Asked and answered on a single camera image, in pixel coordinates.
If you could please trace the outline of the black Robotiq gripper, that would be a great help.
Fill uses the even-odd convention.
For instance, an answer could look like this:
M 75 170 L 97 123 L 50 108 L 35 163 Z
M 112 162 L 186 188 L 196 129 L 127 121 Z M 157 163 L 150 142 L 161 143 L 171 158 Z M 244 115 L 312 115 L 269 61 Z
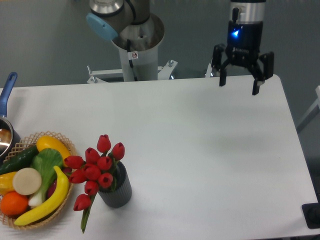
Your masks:
M 275 54 L 273 51 L 260 54 L 263 22 L 228 22 L 227 45 L 214 46 L 211 67 L 219 72 L 219 86 L 223 87 L 227 79 L 229 64 L 247 68 L 254 78 L 252 95 L 260 91 L 260 86 L 274 75 Z M 223 53 L 227 58 L 222 62 Z

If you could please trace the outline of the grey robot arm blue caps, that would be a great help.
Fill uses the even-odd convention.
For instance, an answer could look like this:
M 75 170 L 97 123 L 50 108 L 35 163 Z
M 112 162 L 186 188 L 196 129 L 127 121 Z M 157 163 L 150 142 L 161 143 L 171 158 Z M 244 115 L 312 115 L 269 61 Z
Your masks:
M 224 86 L 227 67 L 247 69 L 253 77 L 252 94 L 274 74 L 274 53 L 261 54 L 260 45 L 265 13 L 263 0 L 233 0 L 230 3 L 227 43 L 214 47 L 206 77 L 219 76 Z M 86 21 L 100 38 L 119 51 L 122 75 L 126 82 L 168 80 L 177 66 L 169 60 L 158 65 L 158 48 L 165 28 L 150 11 L 147 0 L 91 0 Z

